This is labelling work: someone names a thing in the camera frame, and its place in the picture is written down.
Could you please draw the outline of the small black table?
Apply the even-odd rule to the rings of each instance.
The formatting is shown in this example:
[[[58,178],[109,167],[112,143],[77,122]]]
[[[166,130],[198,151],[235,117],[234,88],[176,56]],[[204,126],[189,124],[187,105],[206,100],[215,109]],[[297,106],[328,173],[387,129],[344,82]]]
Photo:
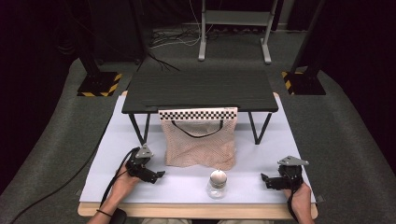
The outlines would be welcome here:
[[[147,142],[135,116],[160,109],[236,107],[240,112],[278,111],[269,80],[253,71],[143,72],[134,74],[121,112],[130,117],[137,139]]]

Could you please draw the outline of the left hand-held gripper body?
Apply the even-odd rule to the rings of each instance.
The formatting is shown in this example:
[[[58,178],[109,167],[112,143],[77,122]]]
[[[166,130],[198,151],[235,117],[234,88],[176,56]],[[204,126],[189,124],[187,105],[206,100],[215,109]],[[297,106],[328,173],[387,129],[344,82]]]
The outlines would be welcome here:
[[[125,164],[128,174],[138,178],[144,174],[153,175],[154,173],[146,167],[152,156],[153,154],[146,145],[133,148],[131,156]]]

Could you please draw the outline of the black stand with striped base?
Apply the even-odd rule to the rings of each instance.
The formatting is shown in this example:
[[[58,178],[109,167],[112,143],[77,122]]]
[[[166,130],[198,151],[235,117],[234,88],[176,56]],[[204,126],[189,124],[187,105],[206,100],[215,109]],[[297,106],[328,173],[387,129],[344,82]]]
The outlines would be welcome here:
[[[283,72],[282,77],[286,86],[286,89],[290,95],[325,95],[326,92],[318,80],[318,71],[321,67],[321,50],[314,56],[312,63],[310,63],[304,72],[297,72],[297,68],[303,60],[304,54],[307,50],[307,46],[312,39],[314,29],[318,22],[318,17],[323,9],[326,0],[319,0],[317,9],[314,17],[309,25],[308,32],[304,38],[304,41],[298,51],[298,54],[294,60],[294,63],[289,72]]]
[[[118,87],[121,74],[103,72],[99,69],[83,36],[84,26],[74,17],[71,8],[68,9],[68,13],[78,57],[86,71],[86,76],[78,88],[78,96],[111,96]]]

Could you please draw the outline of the checkered black and white strip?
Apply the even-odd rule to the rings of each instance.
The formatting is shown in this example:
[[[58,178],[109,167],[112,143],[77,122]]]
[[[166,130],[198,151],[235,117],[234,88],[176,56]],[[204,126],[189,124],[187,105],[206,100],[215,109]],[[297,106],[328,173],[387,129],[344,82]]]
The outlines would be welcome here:
[[[228,120],[237,118],[236,107],[159,110],[161,120]]]

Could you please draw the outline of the pink mesh bag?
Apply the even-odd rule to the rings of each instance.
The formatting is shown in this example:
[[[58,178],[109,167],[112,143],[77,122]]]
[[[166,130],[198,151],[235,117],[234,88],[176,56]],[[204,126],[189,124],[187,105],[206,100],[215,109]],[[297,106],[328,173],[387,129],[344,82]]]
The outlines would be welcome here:
[[[161,121],[166,140],[165,164],[203,165],[230,170],[235,164],[237,119]]]

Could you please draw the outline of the wooden table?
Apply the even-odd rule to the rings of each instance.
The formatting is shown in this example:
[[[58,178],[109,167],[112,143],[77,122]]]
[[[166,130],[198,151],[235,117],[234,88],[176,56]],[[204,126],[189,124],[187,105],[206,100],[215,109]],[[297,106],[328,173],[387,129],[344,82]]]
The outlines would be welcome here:
[[[287,220],[291,218],[287,200],[284,203],[128,203],[120,205],[129,217],[171,217],[210,219],[267,219]],[[80,201],[78,213],[90,217],[99,203]]]

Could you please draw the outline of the grey metal stand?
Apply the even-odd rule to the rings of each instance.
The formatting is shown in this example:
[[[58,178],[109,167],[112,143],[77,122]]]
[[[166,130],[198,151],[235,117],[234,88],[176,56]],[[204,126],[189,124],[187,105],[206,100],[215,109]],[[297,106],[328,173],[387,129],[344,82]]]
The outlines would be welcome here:
[[[206,51],[206,26],[208,24],[216,25],[241,25],[241,26],[264,26],[264,38],[260,39],[262,55],[265,64],[271,64],[272,59],[268,47],[268,39],[272,30],[273,21],[276,15],[278,0],[272,0],[272,6],[269,12],[256,11],[227,11],[227,10],[208,10],[206,0],[202,1],[201,9],[201,31],[200,31],[200,48],[198,61],[205,60]]]

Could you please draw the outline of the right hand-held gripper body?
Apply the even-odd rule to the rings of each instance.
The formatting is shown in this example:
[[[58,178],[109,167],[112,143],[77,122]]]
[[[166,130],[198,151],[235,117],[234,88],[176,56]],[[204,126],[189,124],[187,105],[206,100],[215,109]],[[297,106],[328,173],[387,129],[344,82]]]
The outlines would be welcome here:
[[[280,188],[291,190],[299,189],[304,183],[303,167],[308,165],[309,161],[287,156],[277,163],[279,164],[278,172],[281,177]]]

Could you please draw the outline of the person's right hand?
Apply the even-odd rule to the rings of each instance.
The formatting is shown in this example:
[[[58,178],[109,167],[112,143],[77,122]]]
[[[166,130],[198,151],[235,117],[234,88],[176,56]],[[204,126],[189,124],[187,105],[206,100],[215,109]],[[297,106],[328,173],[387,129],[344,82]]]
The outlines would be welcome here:
[[[303,183],[295,192],[283,189],[285,197],[290,200],[288,207],[294,215],[311,215],[311,188]]]

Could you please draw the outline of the person's left hand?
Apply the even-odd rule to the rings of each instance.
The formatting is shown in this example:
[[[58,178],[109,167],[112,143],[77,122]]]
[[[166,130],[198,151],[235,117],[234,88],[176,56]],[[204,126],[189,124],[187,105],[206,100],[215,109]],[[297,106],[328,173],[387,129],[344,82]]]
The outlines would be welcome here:
[[[127,196],[130,195],[139,181],[140,179],[138,177],[130,176],[126,167],[122,165],[112,186],[108,199],[113,203],[121,203]]]

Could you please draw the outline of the white table mat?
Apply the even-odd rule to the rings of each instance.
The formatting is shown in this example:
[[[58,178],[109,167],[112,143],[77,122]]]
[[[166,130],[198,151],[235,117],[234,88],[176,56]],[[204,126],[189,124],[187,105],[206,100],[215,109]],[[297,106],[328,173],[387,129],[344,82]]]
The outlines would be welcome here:
[[[127,115],[121,112],[125,98],[119,97],[112,118],[92,162],[80,200],[83,203],[99,203],[119,168],[122,159],[134,147],[140,145]],[[286,197],[280,190],[268,189],[261,175],[278,175],[277,162],[287,156],[298,158],[295,144],[283,106],[278,107],[265,130],[262,141],[254,143],[249,118],[246,113],[238,115],[234,131],[235,164],[226,172],[226,193],[219,203],[284,203]],[[148,147],[153,157],[148,168],[165,175],[156,183],[139,183],[128,203],[214,203],[206,193],[210,167],[194,165],[180,168],[167,166],[164,160],[165,137],[157,115],[150,118]]]

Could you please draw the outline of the glass jar with metal lid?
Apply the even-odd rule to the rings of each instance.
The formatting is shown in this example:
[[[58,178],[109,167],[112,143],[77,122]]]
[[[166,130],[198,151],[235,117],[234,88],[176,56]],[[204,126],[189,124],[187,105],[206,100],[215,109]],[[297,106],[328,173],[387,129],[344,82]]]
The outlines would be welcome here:
[[[227,175],[218,169],[213,171],[208,179],[206,193],[212,199],[221,199],[226,195]]]

